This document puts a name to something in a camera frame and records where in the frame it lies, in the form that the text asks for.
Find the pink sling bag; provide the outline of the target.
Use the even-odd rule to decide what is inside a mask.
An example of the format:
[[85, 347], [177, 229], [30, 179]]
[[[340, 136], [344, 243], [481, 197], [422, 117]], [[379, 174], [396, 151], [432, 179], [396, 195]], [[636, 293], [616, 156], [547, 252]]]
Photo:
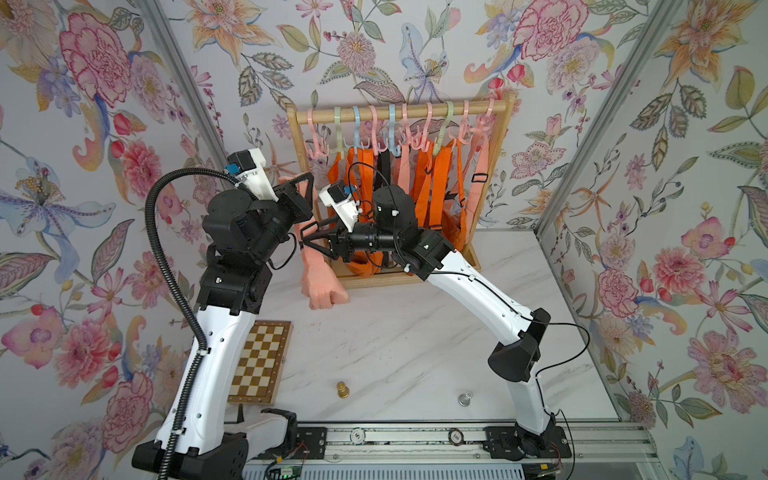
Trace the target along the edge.
[[328, 310], [336, 305], [348, 304], [350, 296], [336, 277], [321, 252], [302, 247], [303, 275], [301, 292], [308, 299], [311, 310]]

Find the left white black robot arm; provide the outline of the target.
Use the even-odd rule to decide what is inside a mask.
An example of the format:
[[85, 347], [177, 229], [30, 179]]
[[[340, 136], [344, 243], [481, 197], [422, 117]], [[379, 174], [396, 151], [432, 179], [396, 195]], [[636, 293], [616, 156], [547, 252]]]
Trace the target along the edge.
[[[160, 194], [186, 176], [210, 176], [233, 186], [208, 206], [205, 222], [214, 242], [196, 308], [171, 271], [156, 222]], [[225, 410], [242, 350], [272, 278], [271, 257], [291, 237], [294, 225], [311, 218], [313, 183], [313, 175], [304, 173], [275, 187], [275, 199], [259, 200], [243, 175], [183, 168], [162, 176], [149, 190], [144, 214], [150, 248], [194, 341], [168, 417], [155, 440], [135, 448], [134, 468], [160, 479], [239, 479], [247, 461], [265, 453], [278, 457], [295, 448], [293, 413], [266, 410], [251, 421], [229, 424]]]

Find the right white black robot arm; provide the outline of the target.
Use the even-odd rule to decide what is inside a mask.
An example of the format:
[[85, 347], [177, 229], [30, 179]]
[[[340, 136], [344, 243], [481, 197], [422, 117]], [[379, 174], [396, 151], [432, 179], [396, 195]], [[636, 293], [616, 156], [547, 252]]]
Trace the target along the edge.
[[[483, 277], [441, 233], [419, 225], [415, 202], [391, 185], [374, 191], [371, 201], [356, 200], [338, 181], [319, 193], [334, 216], [302, 230], [302, 242], [330, 259], [351, 260], [358, 252], [392, 254], [407, 273], [441, 289], [494, 334], [497, 344], [489, 368], [505, 380], [515, 407], [511, 427], [489, 427], [484, 448], [494, 459], [566, 459], [575, 455], [567, 428], [557, 424], [536, 378], [540, 345], [550, 314], [513, 300]], [[363, 207], [370, 207], [363, 214]]]

